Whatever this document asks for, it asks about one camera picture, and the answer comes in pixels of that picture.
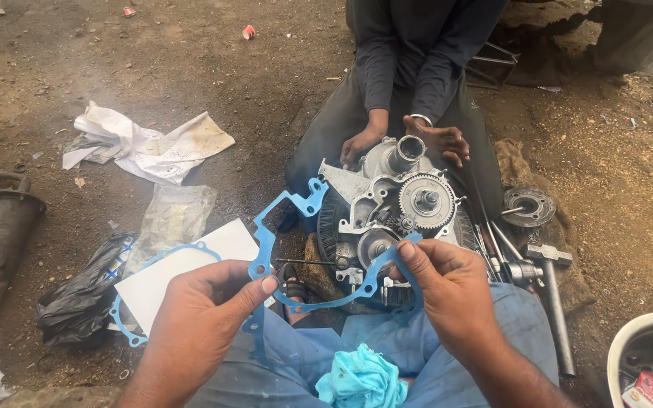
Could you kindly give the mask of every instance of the blue cloth rag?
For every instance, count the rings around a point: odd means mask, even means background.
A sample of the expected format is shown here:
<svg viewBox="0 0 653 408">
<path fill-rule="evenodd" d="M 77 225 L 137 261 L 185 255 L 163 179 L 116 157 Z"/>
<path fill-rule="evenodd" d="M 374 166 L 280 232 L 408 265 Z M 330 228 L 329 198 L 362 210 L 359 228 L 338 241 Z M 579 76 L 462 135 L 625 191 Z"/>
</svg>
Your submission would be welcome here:
<svg viewBox="0 0 653 408">
<path fill-rule="evenodd" d="M 316 383 L 319 399 L 335 408 L 396 408 L 407 398 L 407 382 L 397 366 L 361 344 L 357 351 L 338 351 L 331 372 Z"/>
</svg>

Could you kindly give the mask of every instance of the hand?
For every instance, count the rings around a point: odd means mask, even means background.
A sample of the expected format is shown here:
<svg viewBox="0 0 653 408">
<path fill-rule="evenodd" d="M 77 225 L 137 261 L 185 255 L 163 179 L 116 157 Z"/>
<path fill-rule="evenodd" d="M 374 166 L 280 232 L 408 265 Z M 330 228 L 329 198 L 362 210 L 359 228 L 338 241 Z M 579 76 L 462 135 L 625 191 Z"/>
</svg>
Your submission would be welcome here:
<svg viewBox="0 0 653 408">
<path fill-rule="evenodd" d="M 478 358 L 503 339 L 495 320 L 485 261 L 439 240 L 397 244 L 398 255 L 424 296 L 424 310 L 441 344 L 458 360 Z M 404 278 L 395 267 L 395 280 Z"/>
<path fill-rule="evenodd" d="M 431 128 L 418 117 L 404 116 L 407 132 L 422 139 L 427 147 L 427 156 L 434 159 L 446 159 L 453 162 L 457 167 L 462 167 L 462 161 L 470 161 L 470 146 L 463 139 L 462 132 L 458 128 Z"/>
<path fill-rule="evenodd" d="M 360 153 L 370 149 L 385 137 L 389 118 L 390 114 L 386 109 L 369 110 L 367 127 L 342 145 L 342 154 L 339 160 L 342 162 L 344 170 L 355 171 Z"/>
<path fill-rule="evenodd" d="M 243 321 L 279 285 L 273 275 L 251 281 L 247 267 L 223 261 L 170 281 L 118 406 L 182 406 L 213 376 Z"/>
</svg>

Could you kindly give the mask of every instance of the black long-sleeve shirt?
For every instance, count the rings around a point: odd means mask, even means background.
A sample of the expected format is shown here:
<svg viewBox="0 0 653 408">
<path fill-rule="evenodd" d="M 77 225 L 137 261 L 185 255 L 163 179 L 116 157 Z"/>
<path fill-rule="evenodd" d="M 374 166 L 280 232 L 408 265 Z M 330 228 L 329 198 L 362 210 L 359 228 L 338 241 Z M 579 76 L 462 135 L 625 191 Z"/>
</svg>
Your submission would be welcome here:
<svg viewBox="0 0 653 408">
<path fill-rule="evenodd" d="M 353 0 L 357 75 L 367 111 L 389 110 L 395 83 L 414 89 L 410 113 L 437 122 L 508 1 Z"/>
</svg>

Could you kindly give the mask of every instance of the hammer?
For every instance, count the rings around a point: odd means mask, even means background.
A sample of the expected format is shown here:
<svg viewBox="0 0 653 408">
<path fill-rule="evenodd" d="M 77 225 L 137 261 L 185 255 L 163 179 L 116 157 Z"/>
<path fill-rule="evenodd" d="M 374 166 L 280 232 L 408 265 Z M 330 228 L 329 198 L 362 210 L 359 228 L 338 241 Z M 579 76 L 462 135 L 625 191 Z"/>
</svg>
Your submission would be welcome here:
<svg viewBox="0 0 653 408">
<path fill-rule="evenodd" d="M 556 343 L 559 372 L 563 377 L 574 378 L 576 377 L 576 368 L 573 365 L 571 343 L 568 339 L 566 319 L 563 315 L 561 295 L 558 292 L 558 282 L 554 270 L 554 262 L 558 265 L 570 266 L 573 263 L 573 257 L 570 253 L 561 252 L 556 247 L 531 244 L 525 246 L 525 256 L 539 261 L 543 266 L 543 277 L 548 288 L 548 318 Z"/>
</svg>

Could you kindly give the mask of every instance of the red paper cup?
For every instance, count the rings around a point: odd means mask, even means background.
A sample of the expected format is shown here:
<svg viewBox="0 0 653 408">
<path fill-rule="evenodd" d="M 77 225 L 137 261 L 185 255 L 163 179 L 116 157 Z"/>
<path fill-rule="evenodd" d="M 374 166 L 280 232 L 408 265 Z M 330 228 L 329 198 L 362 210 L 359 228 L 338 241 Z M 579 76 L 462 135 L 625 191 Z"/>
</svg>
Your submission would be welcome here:
<svg viewBox="0 0 653 408">
<path fill-rule="evenodd" d="M 250 40 L 256 37 L 256 30 L 254 30 L 253 27 L 251 27 L 250 25 L 247 25 L 246 28 L 243 29 L 241 34 L 243 34 L 243 38 Z"/>
</svg>

